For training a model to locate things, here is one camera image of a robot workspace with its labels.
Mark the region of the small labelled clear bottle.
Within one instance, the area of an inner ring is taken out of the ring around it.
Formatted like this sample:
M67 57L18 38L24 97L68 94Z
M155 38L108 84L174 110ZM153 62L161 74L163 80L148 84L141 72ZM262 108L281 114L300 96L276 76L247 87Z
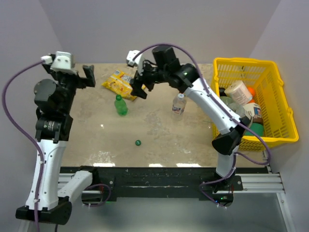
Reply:
M185 110L185 106L186 106L186 97L184 96L183 99L179 99L178 95L175 96L175 98L173 99L173 103L172 103L172 117L175 120L181 120L184 110Z

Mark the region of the small white bottle cap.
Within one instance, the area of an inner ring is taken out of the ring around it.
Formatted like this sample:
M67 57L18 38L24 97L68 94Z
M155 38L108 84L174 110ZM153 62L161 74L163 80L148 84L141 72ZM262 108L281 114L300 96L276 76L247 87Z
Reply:
M179 93L179 94L178 94L178 98L179 98L179 99L183 99L183 98L184 98L184 95L181 94L181 93Z

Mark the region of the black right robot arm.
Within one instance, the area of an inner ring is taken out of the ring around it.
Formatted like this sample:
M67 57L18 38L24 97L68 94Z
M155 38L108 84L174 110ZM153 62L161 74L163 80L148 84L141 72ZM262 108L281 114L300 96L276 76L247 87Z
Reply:
M129 51L126 57L127 65L137 68L130 81L131 95L146 99L147 93L142 89L143 86L152 91L155 84L168 83L194 101L219 131L219 135L212 141L213 148L218 152L215 184L221 190L227 189L232 185L236 152L251 119L239 116L224 104L207 84L195 61L181 64L176 58L174 45L158 43L150 48L155 64L143 57L143 51Z

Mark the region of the green bottle cap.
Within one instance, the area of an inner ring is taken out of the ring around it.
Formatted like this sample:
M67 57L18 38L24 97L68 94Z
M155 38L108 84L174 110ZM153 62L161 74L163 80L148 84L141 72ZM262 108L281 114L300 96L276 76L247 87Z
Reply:
M141 140L136 140L136 141L135 141L135 145L136 145L136 146L140 146L140 145L141 145Z

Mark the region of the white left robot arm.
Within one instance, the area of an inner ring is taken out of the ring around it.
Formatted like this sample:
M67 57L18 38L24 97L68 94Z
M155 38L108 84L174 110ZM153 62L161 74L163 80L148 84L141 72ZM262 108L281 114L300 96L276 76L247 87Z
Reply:
M77 89L95 87L94 66L83 66L85 77L80 77L71 53L57 51L41 59L52 78L43 79L34 87L35 173L28 199L16 210L15 216L36 223L65 225L71 216L72 204L82 191L96 189L100 184L94 168L82 167L64 187L58 188L61 162L73 123L72 103Z

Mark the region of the green plastic bottle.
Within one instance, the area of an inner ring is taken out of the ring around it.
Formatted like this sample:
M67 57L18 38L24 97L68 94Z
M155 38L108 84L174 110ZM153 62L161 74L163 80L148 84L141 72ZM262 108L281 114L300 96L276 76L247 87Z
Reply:
M117 94L114 101L114 106L116 108L117 113L120 116L126 116L128 113L128 108L126 102L123 100L122 96Z

